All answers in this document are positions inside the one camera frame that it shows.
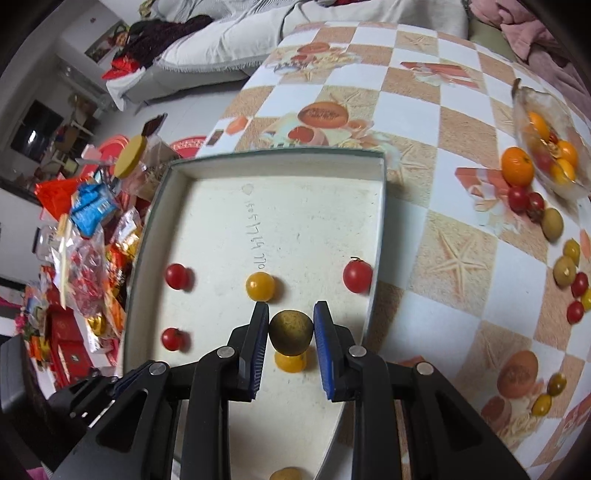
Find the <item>brown kiwi fruit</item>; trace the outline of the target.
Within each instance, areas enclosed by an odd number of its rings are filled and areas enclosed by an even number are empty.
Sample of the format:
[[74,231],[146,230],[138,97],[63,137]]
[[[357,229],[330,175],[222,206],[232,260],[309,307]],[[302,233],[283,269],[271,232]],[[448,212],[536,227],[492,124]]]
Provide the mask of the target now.
[[311,344],[314,325],[311,318],[297,310],[277,312],[270,321],[269,336],[273,348],[284,356],[301,355]]

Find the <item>yellow cherry tomato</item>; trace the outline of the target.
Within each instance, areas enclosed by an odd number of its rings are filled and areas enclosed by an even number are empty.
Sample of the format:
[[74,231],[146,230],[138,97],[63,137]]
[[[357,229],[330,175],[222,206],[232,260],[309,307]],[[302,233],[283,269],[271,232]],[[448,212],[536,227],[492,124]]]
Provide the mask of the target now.
[[246,279],[245,290],[253,301],[267,302],[276,293],[276,280],[269,273],[259,271]]

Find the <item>snack packet pile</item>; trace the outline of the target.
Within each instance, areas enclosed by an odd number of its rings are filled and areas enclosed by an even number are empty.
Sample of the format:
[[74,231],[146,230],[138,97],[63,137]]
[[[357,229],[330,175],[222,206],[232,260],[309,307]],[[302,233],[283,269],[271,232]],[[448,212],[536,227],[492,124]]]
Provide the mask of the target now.
[[179,157],[156,134],[116,137],[86,147],[77,176],[37,187],[58,223],[37,234],[39,280],[26,287],[15,323],[56,388],[89,375],[94,354],[115,364],[144,219],[168,164]]

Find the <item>checkered fruit tablecloth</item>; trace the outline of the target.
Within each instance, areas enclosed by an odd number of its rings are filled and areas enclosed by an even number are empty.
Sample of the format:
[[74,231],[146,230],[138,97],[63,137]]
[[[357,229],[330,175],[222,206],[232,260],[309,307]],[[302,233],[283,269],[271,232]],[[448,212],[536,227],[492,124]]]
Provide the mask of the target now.
[[513,83],[561,95],[524,67],[426,28],[301,26],[245,84],[204,150],[307,143],[325,103],[332,146],[386,156],[388,217],[376,326],[391,361],[434,363],[530,477],[551,479],[590,416],[589,204],[564,205],[549,242],[514,212],[499,169],[513,135]]

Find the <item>red cherry tomato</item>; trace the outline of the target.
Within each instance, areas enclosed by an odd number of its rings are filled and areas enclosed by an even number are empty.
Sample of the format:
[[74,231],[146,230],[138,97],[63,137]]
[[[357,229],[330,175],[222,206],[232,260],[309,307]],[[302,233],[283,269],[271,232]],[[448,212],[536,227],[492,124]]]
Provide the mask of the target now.
[[346,289],[356,294],[365,294],[370,290],[373,279],[372,266],[360,258],[352,258],[342,271],[342,282]]

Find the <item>white shallow tray box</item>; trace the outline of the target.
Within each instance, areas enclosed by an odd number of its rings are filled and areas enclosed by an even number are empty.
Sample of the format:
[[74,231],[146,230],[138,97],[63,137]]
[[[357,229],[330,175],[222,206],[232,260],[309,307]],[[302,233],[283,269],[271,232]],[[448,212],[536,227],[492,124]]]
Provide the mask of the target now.
[[386,160],[376,152],[295,147],[179,160],[166,169],[143,228],[127,297],[123,367],[170,368],[229,348],[260,315],[250,401],[228,404],[229,473],[267,479],[285,467],[315,479],[345,407],[322,388],[315,308],[355,339],[373,286],[353,292],[353,261],[377,270]]

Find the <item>orange beside bowl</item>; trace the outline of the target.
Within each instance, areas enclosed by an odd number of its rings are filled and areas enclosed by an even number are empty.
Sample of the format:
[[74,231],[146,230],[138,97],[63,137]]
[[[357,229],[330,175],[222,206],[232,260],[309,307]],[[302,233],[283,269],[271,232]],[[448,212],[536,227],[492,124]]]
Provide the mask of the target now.
[[527,188],[535,176],[533,161],[519,147],[509,147],[503,152],[501,172],[504,180],[512,187]]

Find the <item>glass fruit bowl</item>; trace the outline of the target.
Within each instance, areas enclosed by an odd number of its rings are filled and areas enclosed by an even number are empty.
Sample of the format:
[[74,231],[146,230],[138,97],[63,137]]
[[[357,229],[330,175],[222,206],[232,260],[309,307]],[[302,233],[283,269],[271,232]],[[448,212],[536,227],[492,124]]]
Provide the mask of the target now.
[[573,117],[553,95],[512,86],[513,125],[518,146],[533,161],[536,176],[557,196],[577,201],[590,195],[590,147]]

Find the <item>grey white sofa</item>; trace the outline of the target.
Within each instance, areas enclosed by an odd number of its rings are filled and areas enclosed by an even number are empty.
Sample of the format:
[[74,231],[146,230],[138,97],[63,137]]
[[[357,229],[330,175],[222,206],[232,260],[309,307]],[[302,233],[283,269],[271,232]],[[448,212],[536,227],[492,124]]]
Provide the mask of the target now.
[[173,42],[133,73],[106,82],[119,110],[207,85],[235,82],[256,68],[287,35],[322,22],[406,24],[465,39],[469,20],[460,1],[363,1],[325,7],[315,1],[256,1]]

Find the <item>pink blanket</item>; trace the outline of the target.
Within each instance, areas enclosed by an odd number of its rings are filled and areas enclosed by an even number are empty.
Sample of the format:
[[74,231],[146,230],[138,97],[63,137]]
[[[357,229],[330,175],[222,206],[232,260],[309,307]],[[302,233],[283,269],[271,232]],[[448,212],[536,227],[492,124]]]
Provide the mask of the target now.
[[556,88],[587,118],[590,93],[573,62],[547,27],[519,1],[469,1],[471,13],[502,32],[516,57]]

